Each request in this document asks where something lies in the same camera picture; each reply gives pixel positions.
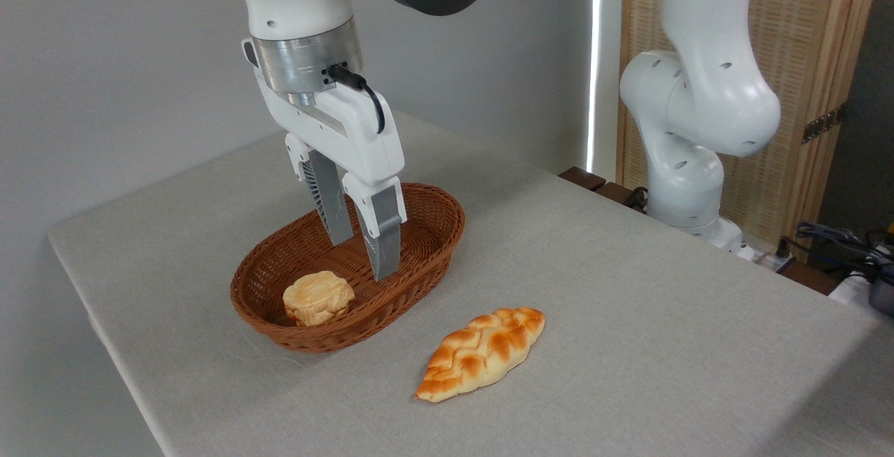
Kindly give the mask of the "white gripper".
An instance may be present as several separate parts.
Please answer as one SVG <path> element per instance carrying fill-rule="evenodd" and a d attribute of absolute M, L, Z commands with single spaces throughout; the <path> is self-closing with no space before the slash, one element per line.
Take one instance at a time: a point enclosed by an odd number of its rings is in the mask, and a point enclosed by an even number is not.
<path fill-rule="evenodd" d="M 379 134 L 376 107 L 367 93 L 337 84 L 316 93 L 315 106 L 297 107 L 272 91 L 259 69 L 254 75 L 271 116 L 290 132 L 285 136 L 288 157 L 298 180 L 309 187 L 332 244 L 353 236 L 345 191 L 355 205 L 374 279 L 398 271 L 406 208 L 400 180 L 393 176 L 405 160 L 388 103 L 380 100 L 386 126 Z M 335 164 L 348 171 L 344 190 Z"/>

